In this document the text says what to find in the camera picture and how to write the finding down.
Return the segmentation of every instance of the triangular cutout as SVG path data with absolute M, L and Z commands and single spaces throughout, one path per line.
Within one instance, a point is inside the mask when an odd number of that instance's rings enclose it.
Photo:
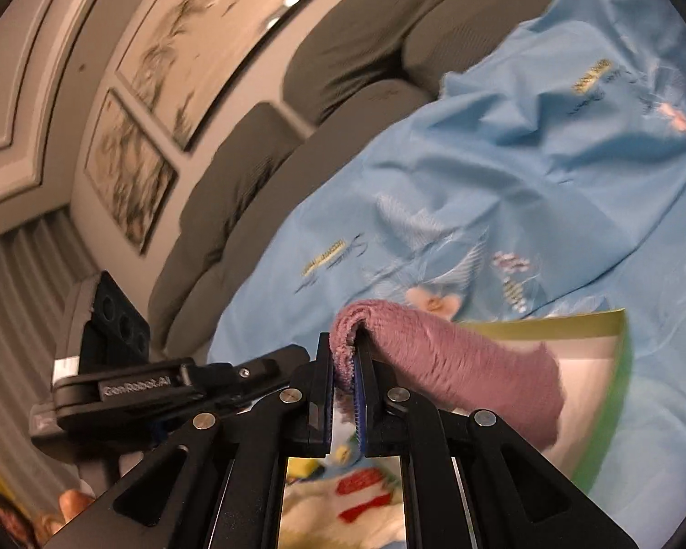
M 144 526 L 155 526 L 181 474 L 188 452 L 175 448 L 165 460 L 146 473 L 114 502 L 114 510 Z
M 569 509 L 569 499 L 513 446 L 501 449 L 528 519 L 534 524 Z

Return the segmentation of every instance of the beige wall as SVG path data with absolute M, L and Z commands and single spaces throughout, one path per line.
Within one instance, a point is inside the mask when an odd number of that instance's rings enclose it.
M 290 58 L 305 35 L 338 1 L 340 0 L 313 0 L 283 27 L 217 110 L 194 153 L 181 153 L 162 133 L 151 135 L 176 168 L 178 179 L 165 210 L 158 219 L 145 256 L 139 256 L 125 241 L 103 209 L 82 171 L 84 159 L 80 156 L 71 198 L 71 216 L 97 263 L 112 273 L 142 313 L 147 311 L 150 291 L 177 238 L 178 218 L 183 206 L 216 148 L 258 101 L 269 100 L 282 106 L 279 104 L 280 90 L 284 70 Z M 112 84 L 113 78 L 106 76 L 104 87 Z M 293 121 L 297 121 L 298 126 L 305 130 L 299 120 Z M 93 124 L 90 118 L 89 129 L 91 127 Z M 86 155 L 87 148 L 85 134 L 81 148 L 82 156 Z

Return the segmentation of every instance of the folded towel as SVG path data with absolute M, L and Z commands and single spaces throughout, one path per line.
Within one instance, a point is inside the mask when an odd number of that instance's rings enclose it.
M 357 301 L 338 313 L 330 345 L 337 386 L 353 390 L 354 340 L 369 332 L 383 359 L 439 404 L 499 414 L 539 450 L 557 440 L 564 406 L 559 366 L 543 343 L 510 350 L 465 326 L 390 301 Z

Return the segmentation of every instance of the gray curtain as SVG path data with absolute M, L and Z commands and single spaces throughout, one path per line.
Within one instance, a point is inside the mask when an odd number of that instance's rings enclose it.
M 30 511 L 56 511 L 76 471 L 33 448 L 31 406 L 49 397 L 64 298 L 96 272 L 66 209 L 0 237 L 0 476 Z

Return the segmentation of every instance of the gray sofa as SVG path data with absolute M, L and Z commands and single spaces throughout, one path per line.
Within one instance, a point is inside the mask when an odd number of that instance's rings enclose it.
M 551 0 L 342 0 L 303 40 L 283 98 L 305 141 L 260 102 L 221 143 L 150 297 L 152 345 L 203 359 L 216 323 L 287 215 L 391 124 L 437 97 Z

